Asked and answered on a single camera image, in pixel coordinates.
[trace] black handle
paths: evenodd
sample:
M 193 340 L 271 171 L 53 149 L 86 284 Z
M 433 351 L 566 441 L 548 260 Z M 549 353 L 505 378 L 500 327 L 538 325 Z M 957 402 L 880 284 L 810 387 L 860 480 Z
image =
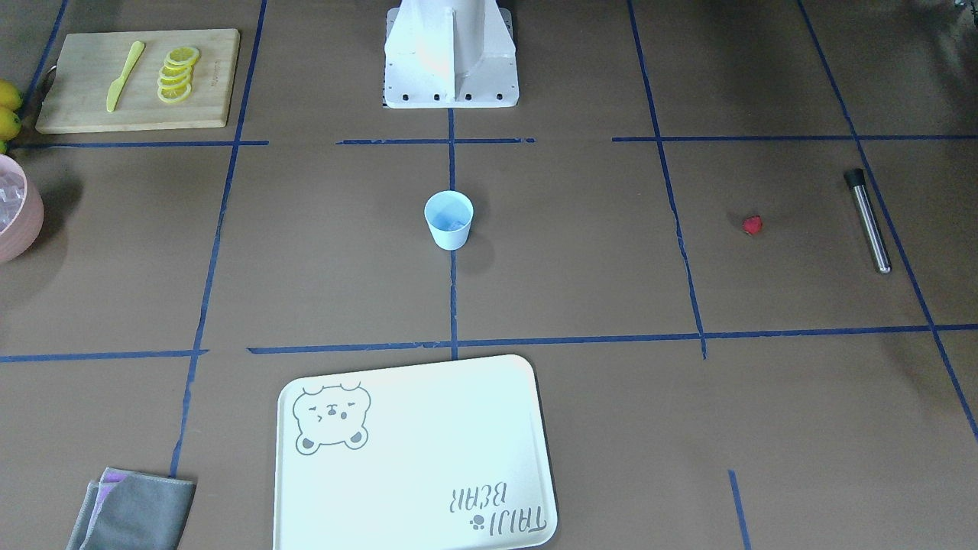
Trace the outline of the black handle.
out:
M 859 186 L 866 186 L 866 177 L 862 168 L 853 168 L 846 171 L 846 183 L 849 184 L 849 189 L 853 189 Z

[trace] towel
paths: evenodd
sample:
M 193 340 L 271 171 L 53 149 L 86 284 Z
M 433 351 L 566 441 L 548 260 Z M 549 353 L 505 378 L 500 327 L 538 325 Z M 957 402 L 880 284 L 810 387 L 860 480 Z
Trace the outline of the towel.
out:
M 66 550 L 176 550 L 192 481 L 106 468 L 88 483 Z

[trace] pink bowl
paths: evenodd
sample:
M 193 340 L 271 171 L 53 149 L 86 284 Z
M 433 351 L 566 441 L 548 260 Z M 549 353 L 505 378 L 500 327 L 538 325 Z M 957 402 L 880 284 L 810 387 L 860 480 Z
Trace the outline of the pink bowl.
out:
M 44 205 L 37 188 L 31 185 L 23 168 L 13 159 L 0 155 L 0 174 L 14 172 L 23 178 L 23 204 L 3 231 L 0 231 L 0 263 L 4 263 L 21 255 L 27 250 L 37 234 L 41 232 L 41 222 L 44 221 Z

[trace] yellow knife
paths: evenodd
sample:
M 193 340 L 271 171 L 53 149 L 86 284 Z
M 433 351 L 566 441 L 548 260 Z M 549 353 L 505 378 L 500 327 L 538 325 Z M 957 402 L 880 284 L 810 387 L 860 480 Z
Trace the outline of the yellow knife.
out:
M 125 86 L 125 81 L 129 78 L 129 73 L 136 66 L 136 62 L 139 61 L 139 56 L 143 55 L 145 48 L 146 44 L 139 41 L 133 42 L 132 47 L 129 48 L 129 56 L 125 58 L 122 75 L 113 80 L 112 84 L 109 85 L 109 95 L 106 97 L 106 111 L 109 113 L 115 111 L 115 104 L 119 102 L 119 94 L 122 93 L 122 87 Z

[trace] blue tape line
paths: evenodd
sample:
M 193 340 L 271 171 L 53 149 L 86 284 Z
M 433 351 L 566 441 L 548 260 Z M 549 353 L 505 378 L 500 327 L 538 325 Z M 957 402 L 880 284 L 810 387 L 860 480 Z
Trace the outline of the blue tape line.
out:
M 451 251 L 452 257 L 452 290 L 449 297 L 449 311 L 452 318 L 452 360 L 459 358 L 459 304 L 458 290 L 456 287 L 456 271 L 458 262 L 456 261 L 455 251 Z
M 337 145 L 445 145 L 447 139 L 344 139 Z
M 939 331 L 978 331 L 978 323 L 964 323 L 959 325 L 936 325 Z
M 809 136 L 662 136 L 665 142 L 699 142 L 699 141 L 852 141 L 851 135 L 809 135 Z M 861 141 L 948 141 L 948 140 L 975 140 L 978 135 L 860 135 Z M 611 138 L 612 142 L 653 142 L 658 141 L 655 136 L 617 136 Z
M 652 142 L 661 139 L 664 142 L 699 142 L 699 141 L 852 141 L 852 136 L 622 136 L 613 137 L 613 142 Z
M 250 141 L 132 141 L 117 143 L 36 143 L 11 149 L 113 149 L 126 147 L 233 147 L 265 146 L 268 140 Z
M 251 91 L 251 80 L 254 77 L 254 67 L 258 59 L 258 46 L 261 43 L 261 32 L 265 24 L 265 9 L 268 0 L 262 0 L 261 11 L 258 13 L 258 25 L 254 33 L 254 44 L 251 46 L 251 61 L 247 71 L 247 78 L 244 80 L 244 94 L 242 95 L 241 111 L 238 115 L 238 128 L 235 131 L 235 141 L 240 142 L 242 132 L 245 127 L 245 112 L 247 111 L 248 96 Z M 231 184 L 235 178 L 235 167 L 238 164 L 238 145 L 231 147 L 231 158 L 228 160 L 228 175 L 224 180 L 224 193 L 221 196 L 221 208 L 217 215 L 217 228 L 214 230 L 214 243 L 210 250 L 210 262 L 207 266 L 207 280 L 203 286 L 203 298 L 200 301 L 200 321 L 197 325 L 197 332 L 194 335 L 194 349 L 200 349 L 203 341 L 203 328 L 207 322 L 207 310 L 210 306 L 210 291 L 214 284 L 214 272 L 217 270 L 217 257 L 221 249 L 221 230 L 224 226 L 224 215 L 228 209 L 228 198 L 231 195 Z M 180 418 L 180 435 L 176 444 L 173 446 L 173 456 L 170 459 L 170 476 L 177 475 L 177 468 L 180 465 L 180 453 L 183 450 L 184 435 L 187 432 L 187 419 L 190 415 L 191 386 L 197 377 L 198 357 L 195 355 L 190 359 L 190 367 L 187 369 L 187 384 L 184 387 L 183 413 Z
M 448 110 L 448 188 L 452 191 L 455 191 L 455 110 L 454 109 Z
M 635 20 L 635 6 L 632 0 L 628 0 L 628 15 L 632 20 L 632 35 L 635 37 L 635 50 L 639 56 L 639 67 L 642 69 L 642 80 L 645 83 L 645 96 L 648 99 L 648 115 L 651 117 L 652 129 L 655 131 L 655 144 L 659 150 L 659 162 L 662 164 L 662 176 L 666 182 L 669 208 L 672 209 L 673 219 L 676 221 L 676 240 L 679 243 L 679 252 L 683 256 L 683 266 L 686 268 L 686 280 L 689 284 L 689 301 L 692 304 L 692 316 L 696 321 L 699 346 L 705 359 L 707 353 L 706 338 L 703 336 L 703 320 L 699 315 L 699 302 L 696 299 L 696 288 L 692 283 L 692 271 L 689 268 L 689 256 L 686 254 L 686 245 L 683 240 L 683 225 L 679 221 L 679 211 L 676 208 L 676 197 L 673 194 L 672 178 L 669 176 L 669 163 L 666 161 L 666 151 L 662 144 L 662 132 L 659 130 L 659 118 L 655 113 L 655 100 L 652 97 L 652 86 L 648 81 L 648 70 L 645 67 L 645 53 L 642 50 L 642 40 L 639 38 L 639 26 Z
M 856 141 L 856 147 L 859 150 L 860 159 L 863 161 L 863 166 L 866 168 L 866 173 L 869 176 L 869 184 L 872 186 L 873 193 L 876 196 L 876 202 L 879 204 L 880 212 L 883 214 L 883 219 L 886 220 L 887 227 L 890 228 L 890 234 L 893 236 L 893 242 L 896 244 L 897 251 L 900 253 L 900 259 L 903 261 L 904 267 L 907 269 L 907 275 L 913 285 L 913 292 L 916 294 L 917 301 L 920 304 L 920 309 L 923 311 L 924 317 L 927 320 L 927 326 L 930 329 L 931 336 L 934 339 L 934 344 L 937 346 L 937 349 L 941 354 L 941 359 L 944 361 L 944 368 L 948 372 L 948 377 L 951 379 L 951 384 L 955 388 L 957 400 L 960 402 L 961 409 L 964 412 L 965 418 L 967 419 L 968 426 L 971 428 L 971 434 L 974 436 L 975 441 L 978 442 L 978 424 L 975 423 L 974 414 L 972 414 L 971 407 L 968 405 L 967 398 L 964 396 L 964 391 L 961 389 L 961 384 L 957 379 L 957 374 L 955 373 L 954 366 L 951 364 L 951 359 L 948 357 L 948 354 L 944 349 L 944 343 L 941 341 L 941 335 L 938 333 L 937 327 L 934 324 L 934 319 L 930 314 L 930 308 L 927 307 L 927 302 L 923 297 L 923 292 L 920 290 L 920 285 L 917 284 L 916 276 L 913 274 L 913 269 L 911 268 L 910 258 L 907 256 L 907 251 L 904 249 L 900 235 L 897 233 L 896 225 L 893 223 L 893 218 L 890 216 L 890 210 L 886 207 L 886 202 L 883 200 L 883 194 L 879 190 L 879 185 L 876 182 L 876 176 L 872 171 L 872 166 L 869 164 L 869 159 L 867 158 L 866 151 L 863 148 L 863 143 L 860 141 L 860 135 L 856 132 L 856 125 L 853 123 L 852 117 L 849 115 L 849 109 L 846 107 L 846 102 L 842 98 L 842 92 L 835 81 L 835 77 L 832 75 L 832 70 L 828 66 L 828 59 L 825 57 L 825 52 L 822 49 L 819 38 L 815 33 L 815 27 L 812 25 L 812 20 L 808 17 L 808 12 L 805 10 L 805 5 L 802 3 L 802 0 L 797 0 L 797 2 L 798 9 L 801 11 L 801 15 L 805 19 L 805 25 L 808 27 L 809 34 L 811 34 L 812 41 L 815 43 L 815 48 L 819 53 L 819 58 L 822 60 L 822 67 L 825 69 L 825 75 L 828 76 L 828 81 L 832 85 L 832 91 L 835 92 L 835 98 L 838 100 L 839 107 L 842 109 L 842 114 L 845 116 L 846 123 L 849 125 L 849 131 L 852 133 L 853 139 Z
M 170 457 L 170 477 L 177 477 L 177 469 L 180 467 L 180 453 L 183 451 L 183 438 L 187 432 L 187 418 L 190 415 L 190 387 L 194 384 L 197 377 L 197 357 L 190 358 L 190 368 L 187 369 L 187 383 L 184 385 L 184 397 L 182 402 L 182 412 L 180 414 L 180 436 L 173 445 L 173 456 Z
M 750 533 L 747 532 L 747 518 L 743 515 L 743 504 L 740 502 L 740 487 L 736 482 L 736 472 L 727 470 L 727 475 L 731 479 L 731 491 L 733 492 L 733 504 L 736 507 L 736 520 L 740 524 L 740 538 L 743 540 L 743 550 L 750 550 Z
M 337 141 L 337 145 L 446 145 L 452 143 L 454 138 L 410 138 L 410 139 L 344 139 Z M 479 145 L 479 144 L 507 144 L 507 143 L 536 143 L 534 138 L 458 138 L 455 139 L 459 145 Z
M 448 110 L 448 188 L 455 191 L 455 110 Z M 452 334 L 452 360 L 459 358 L 459 317 L 458 317 L 458 291 L 456 289 L 456 275 L 458 258 L 455 251 L 449 253 L 451 256 L 451 267 L 449 269 L 451 279 L 451 289 L 449 291 L 448 309 Z
M 954 141 L 954 140 L 974 140 L 978 139 L 978 135 L 927 135 L 927 134 L 909 134 L 909 135 L 862 135 L 859 136 L 860 141 Z
M 487 144 L 487 143 L 522 143 L 524 140 L 522 138 L 458 138 L 455 140 L 457 144 Z
M 459 347 L 485 347 L 491 345 L 552 345 L 552 344 L 612 344 L 622 342 L 663 342 L 677 340 L 699 340 L 696 333 L 623 335 L 623 336 L 584 336 L 563 338 L 499 338 L 491 340 L 460 340 Z
M 258 46 L 261 44 L 261 33 L 265 27 L 265 10 L 267 8 L 268 0 L 261 0 L 261 10 L 258 12 L 258 25 L 254 30 L 254 44 L 251 46 L 251 61 L 247 68 L 247 77 L 244 79 L 244 93 L 242 95 L 241 111 L 238 113 L 238 130 L 235 132 L 235 141 L 242 140 L 242 132 L 245 129 L 247 101 L 251 95 L 251 80 L 254 78 L 254 68 L 258 64 Z
M 843 335 L 863 335 L 863 334 L 897 334 L 897 333 L 925 333 L 929 332 L 930 327 L 926 325 L 908 325 L 894 327 L 850 327 L 840 329 L 795 329 L 786 331 L 735 331 L 706 333 L 706 338 L 710 340 L 742 339 L 742 338 L 779 338 L 797 336 L 843 336 Z
M 27 86 L 27 91 L 23 94 L 23 105 L 18 111 L 18 115 L 22 116 L 23 111 L 27 109 L 27 105 L 33 98 L 34 91 L 37 90 L 37 84 L 41 79 L 41 74 L 44 72 L 44 66 L 48 63 L 48 56 L 51 55 L 51 48 L 54 47 L 55 39 L 58 38 L 58 31 L 61 29 L 62 20 L 65 18 L 67 2 L 68 0 L 62 0 L 61 9 L 58 10 L 58 16 L 55 17 L 55 24 L 51 28 L 51 35 L 48 36 L 48 43 L 44 46 L 44 53 L 41 54 L 41 61 L 37 63 L 37 69 L 34 70 L 34 77 L 30 80 L 30 85 Z
M 978 330 L 978 324 L 942 325 L 943 330 Z M 755 338 L 795 338 L 818 336 L 846 336 L 870 334 L 901 334 L 926 333 L 930 327 L 926 325 L 905 325 L 888 327 L 848 327 L 838 329 L 792 329 L 780 331 L 737 331 L 704 333 L 708 340 L 736 340 Z M 483 340 L 456 340 L 448 342 L 400 342 L 384 344 L 335 344 L 335 345 L 286 345 L 269 347 L 249 347 L 248 351 L 255 354 L 265 353 L 316 353 L 327 351 L 376 351 L 384 349 L 416 349 L 420 347 L 486 347 L 501 345 L 551 345 L 551 344 L 614 344 L 626 342 L 667 342 L 699 340 L 698 333 L 674 334 L 644 334 L 644 335 L 611 335 L 555 338 L 499 338 Z
M 384 351 L 388 349 L 435 349 L 451 347 L 451 342 L 398 342 L 390 344 L 337 344 L 337 345 L 280 345 L 249 347 L 255 355 L 280 353 L 327 353 L 337 351 Z
M 0 355 L 0 363 L 42 363 L 46 361 L 91 361 L 106 359 L 146 359 L 150 357 L 195 357 L 206 349 L 166 349 L 161 351 L 105 351 L 97 353 L 41 353 Z

